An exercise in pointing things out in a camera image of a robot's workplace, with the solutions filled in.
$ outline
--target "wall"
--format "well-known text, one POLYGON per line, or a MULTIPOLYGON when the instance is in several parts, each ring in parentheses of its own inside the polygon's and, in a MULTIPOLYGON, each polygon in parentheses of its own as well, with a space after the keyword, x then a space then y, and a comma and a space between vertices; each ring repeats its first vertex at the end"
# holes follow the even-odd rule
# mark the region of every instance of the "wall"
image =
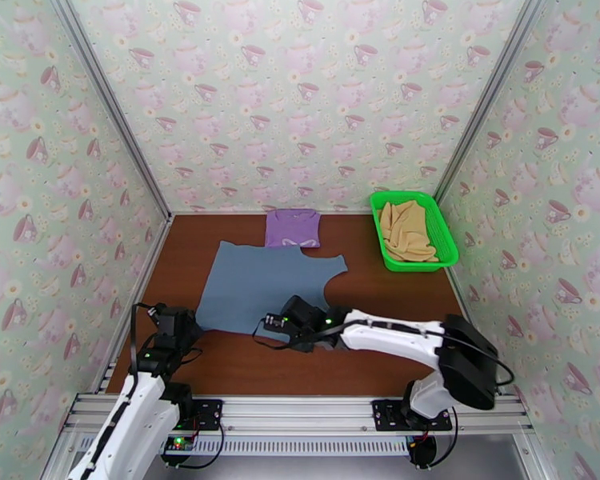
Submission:
POLYGON ((523 0, 73 0, 174 211, 433 192, 523 0))
POLYGON ((600 0, 550 0, 442 208, 559 477, 600 478, 600 0))
POLYGON ((44 0, 0 0, 0 478, 37 478, 162 217, 44 0))

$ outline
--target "plastic basket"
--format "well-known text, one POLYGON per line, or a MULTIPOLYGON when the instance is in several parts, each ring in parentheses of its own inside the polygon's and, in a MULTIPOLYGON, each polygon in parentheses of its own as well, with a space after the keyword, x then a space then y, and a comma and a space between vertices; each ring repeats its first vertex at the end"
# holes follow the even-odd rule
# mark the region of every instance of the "plastic basket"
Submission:
POLYGON ((388 270, 393 272, 434 272, 458 262, 458 248, 451 237, 442 213, 440 213, 438 204, 430 195, 420 191, 378 191, 371 195, 370 201, 375 229, 380 241, 380 250, 388 270), (431 245, 436 248, 435 256, 439 262, 400 262, 391 258, 386 251, 378 210, 382 210, 387 202, 399 205, 411 200, 415 200, 425 209, 426 232, 431 240, 431 245))

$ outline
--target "blue cloth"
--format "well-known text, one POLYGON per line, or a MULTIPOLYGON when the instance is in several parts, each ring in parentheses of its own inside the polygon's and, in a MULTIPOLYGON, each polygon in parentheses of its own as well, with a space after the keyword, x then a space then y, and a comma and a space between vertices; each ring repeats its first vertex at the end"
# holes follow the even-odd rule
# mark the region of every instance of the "blue cloth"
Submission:
MULTIPOLYGON (((205 330, 251 334, 261 318, 279 313, 294 294, 325 309, 325 285, 346 270, 341 255, 312 258, 298 246, 267 248, 220 242, 196 319, 205 330)), ((286 335, 262 327, 258 335, 288 341, 286 335)))

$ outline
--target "teapot pattern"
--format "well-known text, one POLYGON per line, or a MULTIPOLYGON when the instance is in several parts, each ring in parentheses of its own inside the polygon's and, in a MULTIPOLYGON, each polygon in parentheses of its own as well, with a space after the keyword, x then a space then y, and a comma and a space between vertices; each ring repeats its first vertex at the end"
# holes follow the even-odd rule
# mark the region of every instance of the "teapot pattern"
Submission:
MULTIPOLYGON (((0 0, 0 478, 37 478, 98 376, 162 216, 53 6, 15 1, 0 0)), ((98 0, 98 26, 137 36, 132 5, 98 0)), ((144 88, 131 97, 158 110, 144 88)), ((166 161, 184 158, 181 142, 160 143, 166 161)))
POLYGON ((522 3, 74 0, 74 7, 172 210, 352 211, 364 208, 369 188, 414 181, 434 191, 522 3), (374 169, 398 160, 400 174, 374 169), (286 184, 297 166, 313 176, 286 184), (230 176, 219 176, 219 167, 230 176), (340 185, 347 191, 333 190, 340 185))
POLYGON ((600 478, 600 0, 549 0, 441 209, 554 476, 600 478))

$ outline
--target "cloth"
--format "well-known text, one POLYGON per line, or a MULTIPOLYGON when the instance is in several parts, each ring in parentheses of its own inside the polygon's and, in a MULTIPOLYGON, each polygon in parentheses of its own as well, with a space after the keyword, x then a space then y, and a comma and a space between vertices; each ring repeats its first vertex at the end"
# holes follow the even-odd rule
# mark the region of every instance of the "cloth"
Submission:
MULTIPOLYGON (((196 319, 205 330, 251 334, 261 318, 279 313, 294 294, 325 309, 325 285, 346 270, 341 255, 311 258, 298 246, 271 249, 220 242, 196 319)), ((286 335, 262 327, 258 335, 288 341, 286 335)))
POLYGON ((266 214, 266 247, 320 247, 315 210, 272 210, 266 214))
POLYGON ((389 256, 397 261, 437 262, 436 249, 426 234, 425 209, 416 201, 387 202, 379 211, 382 238, 389 256))

